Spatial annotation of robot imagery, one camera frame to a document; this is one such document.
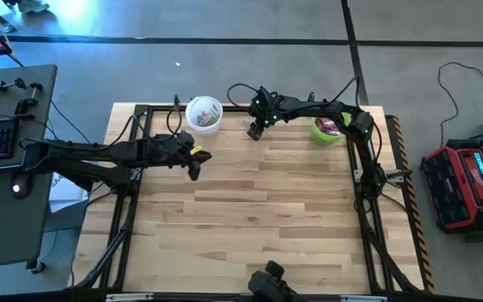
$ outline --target white plastic cup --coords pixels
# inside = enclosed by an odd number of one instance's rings
[[[212,114],[217,117],[216,123],[211,126],[198,126],[197,117],[201,114]],[[219,132],[221,119],[223,118],[223,106],[211,96],[198,96],[194,98],[185,108],[185,118],[190,127],[203,137],[212,137]]]

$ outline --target black cable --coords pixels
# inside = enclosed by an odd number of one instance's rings
[[[389,199],[390,201],[394,202],[395,204],[399,205],[404,211],[406,211],[406,212],[408,211],[408,209],[406,209],[406,206],[404,206],[402,203],[400,203],[400,201],[395,200],[394,198],[392,198],[388,195],[385,195],[383,193],[381,193],[381,196],[383,196],[383,197]]]
[[[439,86],[441,86],[441,88],[443,88],[443,90],[449,96],[449,98],[452,101],[452,104],[454,105],[454,108],[456,110],[456,113],[452,117],[449,117],[449,118],[444,119],[439,124],[439,127],[441,128],[441,144],[439,145],[440,148],[443,147],[443,144],[444,144],[444,124],[446,122],[448,122],[448,121],[451,121],[451,120],[457,118],[459,116],[459,114],[460,114],[460,109],[458,108],[458,104],[456,103],[456,100],[454,99],[454,97],[452,96],[452,94],[450,93],[450,91],[443,85],[443,83],[441,83],[441,70],[445,66],[448,66],[448,65],[458,65],[458,66],[461,66],[461,67],[466,68],[466,69],[469,69],[469,70],[476,70],[483,77],[483,72],[480,69],[478,69],[476,67],[472,67],[472,66],[463,65],[463,64],[458,63],[458,62],[455,62],[455,61],[450,61],[450,62],[445,63],[445,64],[443,64],[443,65],[441,65],[439,67],[438,74],[437,74],[437,82],[439,83]]]
[[[34,166],[33,166],[33,167],[31,167],[31,168],[25,168],[25,169],[23,170],[23,172],[27,173],[27,172],[29,172],[30,170],[33,170],[33,169],[38,168],[38,167],[39,167],[41,164],[43,164],[43,163],[44,163],[44,161],[45,161],[45,160],[47,160],[47,158],[48,158],[48,157],[44,157],[44,158],[42,158],[42,159],[41,159],[41,160],[40,160],[40,161],[39,161],[39,162],[38,162],[36,165],[34,165]]]
[[[93,204],[93,203],[95,203],[95,202],[99,201],[100,199],[102,199],[102,198],[104,198],[104,197],[107,197],[107,196],[109,196],[109,195],[111,195],[111,194],[112,194],[112,193],[111,193],[111,191],[109,191],[108,193],[106,193],[106,194],[104,194],[104,195],[100,195],[100,196],[98,196],[97,198],[95,198],[95,199],[93,199],[93,200],[90,200],[90,201],[89,201],[89,203],[87,203],[86,208],[87,208],[88,206],[90,206],[91,204]]]
[[[54,138],[55,138],[55,139],[58,139],[58,138],[57,138],[57,135],[55,135],[55,128],[54,128],[54,124],[52,124],[52,123],[51,123],[51,121],[49,120],[49,117],[48,117],[48,124],[49,124],[49,126],[51,127],[52,133],[54,134]]]
[[[89,192],[89,196],[90,196],[92,193],[96,192],[98,189],[100,189],[100,188],[101,188],[103,185],[105,185],[105,184],[106,184],[106,183],[102,181],[100,185],[98,185],[96,188],[92,189],[92,190],[91,190],[91,192]]]
[[[251,89],[252,91],[255,91],[256,93],[258,93],[258,90],[254,89],[253,87],[251,87],[251,86],[249,86],[249,85],[247,85],[247,84],[243,84],[243,83],[237,83],[237,84],[232,85],[232,86],[231,86],[231,87],[230,87],[230,88],[229,88],[229,89],[226,91],[226,98],[228,99],[228,101],[229,101],[229,102],[230,102],[232,105],[234,105],[234,106],[236,106],[236,107],[242,107],[241,105],[236,104],[236,103],[235,103],[235,102],[234,102],[234,101],[231,99],[231,90],[232,90],[232,88],[236,88],[236,87],[238,87],[238,86],[244,86],[244,87],[247,87],[247,88]]]
[[[122,138],[122,135],[126,132],[127,127],[128,127],[128,125],[130,124],[130,121],[132,121],[133,118],[136,118],[136,117],[135,116],[130,116],[128,118],[128,120],[126,121],[126,124],[124,125],[124,128],[122,129],[122,131],[120,132],[120,134],[118,135],[118,137],[113,142],[111,142],[107,146],[104,146],[104,147],[99,148],[98,150],[106,150],[106,149],[112,147],[115,143],[117,143]],[[88,150],[88,149],[75,148],[75,147],[70,147],[70,146],[69,147],[66,147],[66,146],[60,145],[58,143],[52,143],[50,141],[45,141],[45,140],[36,139],[36,138],[23,138],[23,139],[21,139],[18,142],[18,146],[21,149],[24,149],[23,142],[46,143],[46,144],[49,144],[49,145],[52,145],[52,146],[55,146],[55,147],[58,147],[58,148],[66,148],[66,149],[69,149],[69,150]]]
[[[353,201],[353,209],[356,211],[356,212],[359,212],[359,206],[357,205],[357,199],[355,199]],[[368,214],[370,213],[370,211],[372,211],[372,203],[369,201],[368,202],[368,209],[365,211],[365,214]]]
[[[342,95],[342,93],[344,93],[344,91],[346,91],[346,89],[348,89],[351,85],[351,83],[353,83],[353,81],[356,81],[357,82],[357,88],[356,88],[356,91],[359,90],[359,81],[358,81],[359,77],[356,75],[354,76],[353,78],[351,78],[351,80],[348,82],[348,84],[346,84],[344,86],[344,88],[342,88],[342,90],[339,92],[339,94],[337,94],[331,101],[336,101],[339,99],[339,97]]]
[[[59,233],[59,231],[55,231],[54,240],[52,241],[51,246],[49,247],[49,249],[46,252],[44,252],[42,255],[39,256],[39,259],[46,257],[47,255],[49,255],[54,250],[55,243],[57,242],[57,234],[58,233]]]
[[[89,140],[89,138],[87,138],[85,136],[85,134],[83,134],[82,131],[80,131],[80,129],[78,129],[68,118],[66,118],[66,116],[59,110],[59,108],[57,108],[57,106],[55,105],[55,103],[50,100],[51,104],[54,106],[55,110],[79,133],[81,134],[81,136],[88,142],[88,143],[91,143],[91,141]]]
[[[393,186],[393,187],[395,187],[395,188],[398,188],[398,189],[401,189],[401,188],[402,188],[401,186],[399,186],[399,185],[395,185],[395,184],[393,184],[392,182],[387,182],[387,183],[388,183],[390,186]]]
[[[8,54],[7,56],[11,58],[14,62],[16,62],[16,64],[18,64],[20,67],[23,67],[23,64],[14,55]]]
[[[359,79],[359,76],[357,76],[357,81],[356,81],[356,106],[357,108],[361,108],[361,106],[359,106],[359,83],[360,83],[361,79]]]
[[[141,121],[139,121],[139,117],[137,117],[135,114],[133,114],[132,116],[130,116],[130,118],[134,119],[134,120],[135,120],[135,122],[137,122],[137,123],[138,123],[138,128],[139,128],[141,131],[143,131],[143,134],[145,134],[145,133],[146,133],[146,131],[144,131],[144,127],[143,127],[143,125],[141,125]]]
[[[75,255],[72,256],[72,260],[70,261],[70,302],[74,300],[74,284],[75,284],[75,275],[74,275],[74,259]]]
[[[178,126],[176,127],[176,129],[174,131],[171,128],[171,125],[170,125],[170,117],[171,117],[171,113],[173,113],[173,112],[177,112],[178,117],[179,117]],[[173,138],[176,134],[178,134],[178,131],[182,127],[182,113],[180,113],[180,110],[177,107],[173,107],[171,110],[169,110],[169,113],[167,113],[167,121],[166,122],[167,122],[167,129],[171,132],[171,135],[169,135],[167,138],[159,140],[158,142],[160,142],[160,143],[166,142],[166,141],[170,140],[171,138]]]
[[[379,138],[379,148],[377,149],[377,155],[374,158],[374,162],[377,163],[377,160],[379,159],[379,154],[382,152],[383,140],[382,140],[382,132],[379,131],[379,127],[377,126],[376,122],[374,122],[374,128],[376,128],[377,137]]]
[[[0,117],[15,118],[15,117],[13,117],[13,116],[8,116],[8,115],[0,115]],[[33,119],[20,119],[20,121],[24,121],[24,122],[36,122],[36,123],[39,123],[40,125],[44,126],[46,129],[48,129],[48,130],[51,132],[51,134],[53,134],[53,135],[54,135],[54,138],[55,138],[55,139],[58,139],[58,138],[57,138],[57,135],[55,135],[55,132],[54,132],[52,129],[50,129],[50,128],[48,127],[48,125],[46,125],[45,123],[43,123],[43,122],[41,122],[41,121],[37,121],[37,120],[33,120]]]

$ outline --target green cup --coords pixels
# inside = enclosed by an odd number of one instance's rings
[[[347,126],[350,124],[351,116],[348,113],[342,113],[342,117],[344,117],[344,124]],[[344,136],[341,135],[329,135],[321,132],[316,126],[316,118],[312,118],[312,139],[314,142],[320,146],[329,146],[332,143],[338,141],[340,138]]]

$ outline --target concrete floor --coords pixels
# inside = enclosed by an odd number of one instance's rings
[[[51,13],[22,16],[0,6],[14,34],[147,38],[345,39],[340,0],[48,1]],[[483,1],[350,0],[356,36],[364,40],[483,41]],[[25,65],[57,64],[54,101],[91,140],[103,140],[113,102],[171,102],[206,94],[225,101],[228,86],[245,82],[283,94],[333,96],[352,76],[347,46],[218,44],[13,43]],[[401,119],[423,220],[435,288],[440,294],[483,298],[483,243],[436,228],[418,175],[422,156],[439,146],[439,122],[454,108],[437,85],[451,60],[483,70],[483,48],[359,49],[368,101]],[[0,57],[0,68],[14,63]],[[460,106],[445,139],[466,138],[483,123],[483,80],[450,66],[443,82]],[[238,92],[236,99],[250,95]],[[353,91],[342,101],[353,103]],[[56,132],[82,138],[52,111]],[[82,214],[69,215],[79,225]],[[49,251],[54,232],[44,236]],[[38,275],[24,263],[0,267],[0,294],[63,289],[79,230],[57,232]]]

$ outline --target butcher block tabletop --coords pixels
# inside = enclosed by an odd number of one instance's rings
[[[135,105],[113,105],[105,143],[118,136]],[[382,131],[379,162],[396,168],[382,107],[363,109]],[[166,115],[153,114],[152,134],[169,132]],[[174,114],[171,124],[177,122]],[[145,170],[124,291],[247,293],[251,274],[273,260],[300,293],[370,293],[345,139],[314,145],[311,119],[298,118],[278,122],[255,142],[246,134],[249,122],[246,113],[225,112],[216,137],[194,135],[195,146],[213,155],[197,181],[187,168]],[[185,121],[181,129],[195,134]],[[375,131],[373,143],[377,149]],[[91,198],[106,192],[99,189]],[[403,203],[401,190],[387,185],[383,192]],[[87,208],[73,263],[77,283],[106,248],[115,200],[110,195]],[[388,252],[422,289],[408,214],[384,197],[379,209]]]

